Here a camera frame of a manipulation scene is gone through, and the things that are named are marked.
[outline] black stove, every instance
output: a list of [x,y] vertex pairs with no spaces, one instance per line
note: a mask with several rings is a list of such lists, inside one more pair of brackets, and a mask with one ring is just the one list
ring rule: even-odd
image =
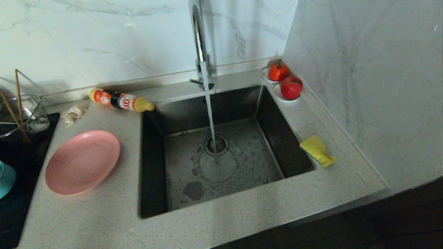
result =
[[19,244],[32,194],[59,117],[59,113],[50,114],[49,129],[31,144],[0,143],[0,160],[17,172],[14,187],[0,199],[0,249],[14,248]]

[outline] marble backsplash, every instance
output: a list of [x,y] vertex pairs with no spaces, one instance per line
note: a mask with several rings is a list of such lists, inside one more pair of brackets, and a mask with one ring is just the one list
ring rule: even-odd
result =
[[443,175],[441,0],[300,0],[284,56],[391,195]]
[[[282,55],[297,0],[204,0],[211,65]],[[0,85],[46,94],[195,69],[187,0],[2,0]]]

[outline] red tomato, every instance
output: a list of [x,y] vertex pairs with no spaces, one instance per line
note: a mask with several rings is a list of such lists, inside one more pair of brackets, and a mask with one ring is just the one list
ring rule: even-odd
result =
[[296,99],[300,97],[302,89],[302,80],[294,76],[287,77],[280,85],[281,94],[287,99]]
[[278,63],[274,64],[269,70],[268,77],[272,81],[282,81],[288,75],[289,69],[286,65],[281,63],[281,60]]

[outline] stainless steel sink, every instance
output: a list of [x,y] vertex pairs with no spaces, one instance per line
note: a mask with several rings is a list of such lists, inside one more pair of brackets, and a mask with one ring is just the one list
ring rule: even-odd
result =
[[265,87],[213,94],[211,107],[216,143],[205,97],[145,112],[141,218],[314,169]]

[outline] teal cup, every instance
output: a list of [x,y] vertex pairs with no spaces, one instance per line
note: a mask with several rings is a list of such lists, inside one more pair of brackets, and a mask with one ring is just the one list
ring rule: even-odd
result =
[[17,179],[16,171],[0,161],[0,199],[11,191]]

